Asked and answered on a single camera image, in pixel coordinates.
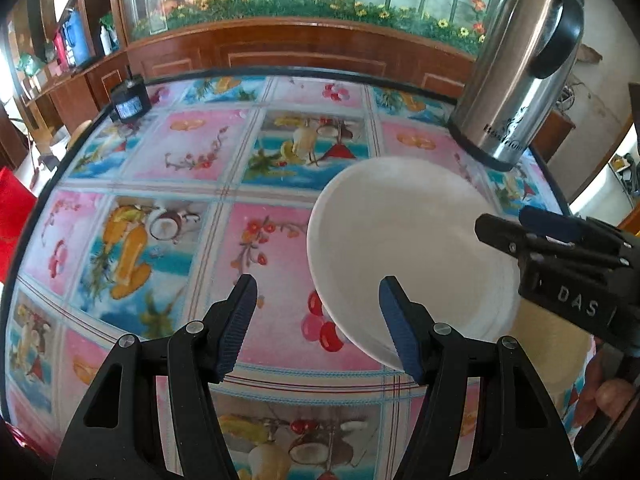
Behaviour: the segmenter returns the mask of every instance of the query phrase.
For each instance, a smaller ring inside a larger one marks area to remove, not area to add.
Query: stainless steel thermos
[[[584,0],[502,0],[449,119],[458,144],[510,170],[560,95],[583,30]]]

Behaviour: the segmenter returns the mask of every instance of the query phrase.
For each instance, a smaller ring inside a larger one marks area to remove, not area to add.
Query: white bottle
[[[100,26],[100,41],[102,42],[102,48],[104,49],[104,55],[108,56],[111,53],[111,38],[104,25]]]

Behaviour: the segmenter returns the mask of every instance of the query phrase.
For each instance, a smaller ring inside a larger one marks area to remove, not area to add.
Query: metal screw
[[[446,323],[436,323],[433,325],[433,331],[440,335],[449,335],[451,333],[451,327]]]
[[[202,332],[203,328],[204,325],[201,321],[191,321],[187,325],[187,332],[189,332],[190,334],[197,334],[198,332]]]
[[[509,350],[514,350],[518,347],[518,342],[515,338],[507,335],[502,338],[502,345],[507,347]]]
[[[135,342],[136,337],[133,334],[125,334],[120,339],[118,339],[118,344],[123,348],[129,348]]]

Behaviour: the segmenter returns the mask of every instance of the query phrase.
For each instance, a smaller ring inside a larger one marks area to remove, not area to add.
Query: hand
[[[584,426],[599,408],[612,420],[616,420],[633,398],[636,390],[623,379],[605,381],[602,370],[602,353],[597,352],[584,372],[584,388],[574,411],[574,426]]]

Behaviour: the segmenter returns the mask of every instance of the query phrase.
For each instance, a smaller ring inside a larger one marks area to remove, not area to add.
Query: thermos logo
[[[501,144],[504,144],[508,148],[511,148],[516,152],[523,152],[526,149],[526,146],[523,146],[518,139],[510,139],[510,137],[518,127],[518,124],[520,124],[520,121],[524,117],[528,108],[528,106],[520,108],[515,116],[505,120],[499,128],[496,128],[489,123],[485,124],[483,129],[484,132],[489,134],[490,137],[499,140]]]

